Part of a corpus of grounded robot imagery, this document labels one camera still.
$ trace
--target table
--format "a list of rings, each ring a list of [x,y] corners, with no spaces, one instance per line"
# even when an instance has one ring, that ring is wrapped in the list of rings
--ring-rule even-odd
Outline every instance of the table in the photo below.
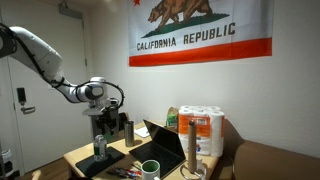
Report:
[[[137,125],[135,125],[135,128],[140,128],[143,127],[144,123],[139,123]],[[117,149],[118,151],[121,151],[122,153],[125,154],[125,157],[121,160],[119,160],[118,162],[116,162],[115,164],[113,164],[112,166],[110,166],[109,168],[112,167],[122,167],[122,168],[129,168],[131,169],[132,163],[139,163],[139,161],[137,161],[131,154],[129,154],[129,151],[132,149],[137,148],[138,146],[148,142],[151,140],[150,136],[146,137],[146,138],[142,138],[138,135],[134,135],[134,146],[133,147],[126,147],[125,146],[125,140],[121,139],[112,143],[108,143],[108,147],[114,147],[115,149]],[[78,149],[75,149],[69,153],[66,153],[63,155],[64,159],[67,161],[67,163],[69,164],[69,171],[70,171],[70,176],[71,175],[75,175],[78,177],[85,177],[85,175],[76,167],[76,163],[93,155],[93,144],[87,144],[83,147],[80,147]],[[202,163],[203,165],[206,167],[207,169],[207,174],[206,174],[206,179],[210,179],[210,176],[218,162],[218,157],[212,157],[212,156],[201,156],[198,155],[197,158],[201,158],[202,159]],[[104,170],[100,173],[98,173],[96,176],[94,176],[92,179],[95,180],[102,180],[102,179],[120,179],[116,176],[107,174],[106,171],[108,170]],[[180,173],[180,167],[176,168],[172,173],[170,173],[168,176],[166,176],[164,179],[183,179],[181,173]]]

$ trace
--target laptop screen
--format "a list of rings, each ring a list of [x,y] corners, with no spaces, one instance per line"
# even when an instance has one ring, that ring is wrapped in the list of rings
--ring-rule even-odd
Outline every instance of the laptop screen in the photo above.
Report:
[[[143,121],[154,143],[185,159],[184,151],[182,149],[181,142],[177,133],[172,132],[150,121]]]

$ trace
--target cylinder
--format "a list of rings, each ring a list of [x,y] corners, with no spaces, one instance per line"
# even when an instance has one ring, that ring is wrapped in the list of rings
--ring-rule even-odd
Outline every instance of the cylinder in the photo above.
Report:
[[[190,121],[188,129],[188,170],[190,173],[194,173],[197,170],[197,128],[195,122]]]
[[[124,123],[124,139],[126,143],[126,147],[132,147],[134,145],[134,122],[133,121],[125,121]]]

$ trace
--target paper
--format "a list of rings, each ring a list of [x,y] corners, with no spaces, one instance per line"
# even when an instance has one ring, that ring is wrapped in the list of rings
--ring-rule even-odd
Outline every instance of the paper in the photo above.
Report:
[[[135,129],[134,130],[134,133],[136,133],[137,135],[145,138],[145,137],[148,137],[149,136],[149,132],[148,132],[148,129],[147,127],[142,127],[142,128],[139,128],[139,129]]]

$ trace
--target water bottle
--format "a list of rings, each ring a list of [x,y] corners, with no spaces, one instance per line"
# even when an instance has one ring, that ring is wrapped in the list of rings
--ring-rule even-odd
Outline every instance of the water bottle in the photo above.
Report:
[[[106,156],[107,140],[102,135],[97,135],[94,138],[93,150],[94,150],[94,160],[103,161],[107,158]]]

